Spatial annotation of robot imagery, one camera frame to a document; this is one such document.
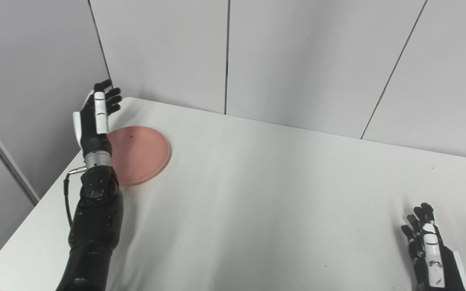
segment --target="prosthetic hand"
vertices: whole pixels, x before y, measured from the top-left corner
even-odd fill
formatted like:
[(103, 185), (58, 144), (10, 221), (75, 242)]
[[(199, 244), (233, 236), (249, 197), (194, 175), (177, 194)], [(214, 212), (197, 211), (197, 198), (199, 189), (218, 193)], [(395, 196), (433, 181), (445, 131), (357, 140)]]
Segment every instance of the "prosthetic hand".
[(68, 213), (71, 251), (57, 291), (104, 291), (111, 254), (120, 238), (123, 198), (110, 163), (107, 116), (120, 109), (122, 97), (119, 88), (104, 93), (111, 85), (110, 80), (96, 83), (83, 109), (74, 113), (86, 166), (74, 171), (85, 173), (72, 222)]
[(466, 291), (466, 276), (458, 252), (443, 243), (434, 223), (431, 205), (422, 203), (407, 216), (413, 227), (402, 226), (409, 242), (409, 256), (413, 261), (418, 284), (415, 291)]

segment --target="robotic hand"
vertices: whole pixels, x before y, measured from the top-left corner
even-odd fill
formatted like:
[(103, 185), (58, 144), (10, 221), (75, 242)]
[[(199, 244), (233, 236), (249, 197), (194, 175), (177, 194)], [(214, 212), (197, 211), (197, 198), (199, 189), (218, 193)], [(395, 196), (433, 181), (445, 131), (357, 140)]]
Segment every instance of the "robotic hand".
[[(107, 116), (120, 109), (119, 88), (104, 93), (110, 80), (96, 83), (83, 109), (74, 113), (76, 137), (82, 148), (85, 171), (68, 242), (70, 257), (57, 291), (104, 291), (112, 251), (118, 245), (123, 218), (123, 198), (111, 167)], [(65, 180), (67, 195), (68, 176)]]
[(403, 225), (402, 232), (409, 242), (409, 256), (413, 261), (418, 284), (415, 291), (466, 291), (466, 276), (458, 252), (443, 243), (434, 223), (431, 205), (422, 203), (407, 216), (413, 227)]

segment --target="round plate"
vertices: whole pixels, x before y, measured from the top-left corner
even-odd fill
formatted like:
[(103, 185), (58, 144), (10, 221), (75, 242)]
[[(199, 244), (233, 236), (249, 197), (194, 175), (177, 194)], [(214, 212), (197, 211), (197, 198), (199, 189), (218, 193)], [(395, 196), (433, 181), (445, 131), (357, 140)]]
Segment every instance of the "round plate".
[(108, 135), (111, 164), (123, 186), (140, 184), (154, 177), (167, 164), (170, 144), (150, 127), (124, 127)]

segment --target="white table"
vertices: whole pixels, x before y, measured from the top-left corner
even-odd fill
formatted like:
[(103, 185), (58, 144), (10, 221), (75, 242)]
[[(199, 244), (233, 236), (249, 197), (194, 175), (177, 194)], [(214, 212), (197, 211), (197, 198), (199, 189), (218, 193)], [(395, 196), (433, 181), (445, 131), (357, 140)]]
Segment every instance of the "white table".
[[(108, 290), (411, 290), (400, 231), (430, 202), (466, 268), (466, 158), (126, 98), (111, 128), (162, 132), (172, 159), (124, 188)], [(83, 164), (77, 155), (68, 166)], [(54, 290), (62, 179), (0, 251), (1, 291)], [(72, 209), (79, 177), (70, 184)]]

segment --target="black cable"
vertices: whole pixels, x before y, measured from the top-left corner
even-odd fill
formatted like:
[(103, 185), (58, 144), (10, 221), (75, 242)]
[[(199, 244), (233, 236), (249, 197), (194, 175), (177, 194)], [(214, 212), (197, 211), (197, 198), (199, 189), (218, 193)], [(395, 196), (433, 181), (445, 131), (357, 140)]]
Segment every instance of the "black cable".
[(67, 173), (66, 178), (64, 179), (64, 203), (66, 204), (66, 214), (68, 216), (68, 223), (70, 223), (70, 227), (71, 227), (73, 220), (72, 220), (71, 211), (70, 211), (70, 198), (68, 197), (69, 192), (70, 192), (70, 173)]

